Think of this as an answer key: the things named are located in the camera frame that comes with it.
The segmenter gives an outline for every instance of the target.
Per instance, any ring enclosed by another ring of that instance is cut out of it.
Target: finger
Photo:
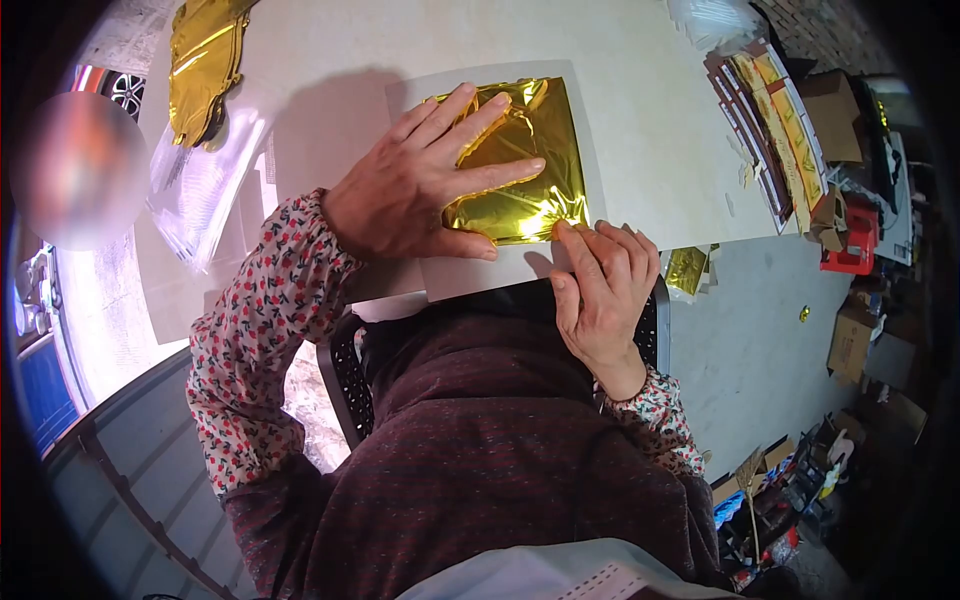
[[[615,228],[606,221],[597,221],[597,232],[609,237],[611,240],[622,246],[630,256],[630,276],[634,282],[635,288],[642,286],[647,278],[647,263],[650,257],[646,250],[640,246],[636,238],[626,231],[626,229]]]
[[[605,300],[611,294],[610,284],[604,278],[600,263],[588,248],[581,232],[563,219],[554,226],[554,232],[564,244],[566,254],[573,265],[573,272],[577,274],[577,283],[584,305],[590,307],[600,300]]]
[[[657,245],[651,242],[650,238],[644,235],[642,231],[638,230],[634,232],[634,238],[639,242],[643,250],[647,252],[647,257],[650,260],[647,263],[647,279],[653,281],[660,274],[660,251],[657,250]]]
[[[550,283],[557,300],[557,328],[570,333],[580,318],[580,286],[570,273],[551,271]]]
[[[480,233],[457,231],[454,229],[438,229],[426,245],[426,256],[455,256],[458,258],[482,258],[496,260],[496,246],[490,238]]]
[[[410,110],[407,110],[400,115],[400,118],[396,120],[394,126],[390,128],[384,137],[394,144],[399,144],[410,137],[410,134],[413,133],[424,119],[437,109],[437,106],[437,99],[431,97],[425,102],[421,102]]]
[[[457,115],[473,102],[475,95],[476,87],[473,84],[458,85],[436,110],[423,119],[423,122],[410,133],[403,144],[411,148],[426,148],[429,146],[449,129],[453,119],[457,118]]]
[[[479,110],[458,123],[452,130],[430,145],[450,164],[454,164],[460,155],[470,148],[510,107],[510,94],[500,92],[484,103]]]
[[[529,181],[543,171],[546,161],[527,158],[504,164],[455,171],[446,178],[442,198],[457,199],[489,192],[511,183]]]
[[[627,249],[586,225],[575,228],[580,231],[587,247],[596,256],[613,293],[628,298],[633,293],[633,278],[630,276],[630,254]]]

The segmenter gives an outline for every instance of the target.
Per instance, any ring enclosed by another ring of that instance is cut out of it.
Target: car
[[[140,116],[146,83],[147,80],[136,75],[81,64],[77,66],[70,91],[91,91],[107,96],[136,121]]]

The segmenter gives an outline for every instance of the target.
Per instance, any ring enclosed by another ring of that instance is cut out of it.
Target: hand
[[[596,231],[558,221],[554,235],[577,274],[574,279],[570,273],[550,273],[557,328],[607,397],[628,400],[646,382],[634,331],[660,274],[657,247],[626,224],[615,228],[606,221],[598,221]]]
[[[450,124],[473,100],[460,84],[438,104],[431,98],[406,112],[350,169],[324,200],[324,216],[340,246],[362,260],[462,256],[496,259],[480,233],[444,228],[441,213],[460,197],[530,180],[542,158],[458,170],[457,159],[510,106],[503,92],[471,116]]]

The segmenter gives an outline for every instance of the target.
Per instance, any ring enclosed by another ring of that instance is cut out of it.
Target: black chair
[[[363,324],[348,313],[330,336],[329,346],[317,346],[320,374],[351,450],[373,432],[372,396],[353,341]],[[636,324],[634,342],[643,362],[659,372],[670,371],[670,296],[662,277]]]

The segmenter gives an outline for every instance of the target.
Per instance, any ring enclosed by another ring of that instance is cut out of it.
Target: broom
[[[758,446],[743,464],[736,468],[733,476],[736,477],[736,485],[747,495],[747,506],[750,508],[750,522],[754,526],[754,547],[756,549],[755,564],[760,564],[760,536],[756,532],[756,515],[754,514],[754,475],[756,469],[763,460],[763,452]]]

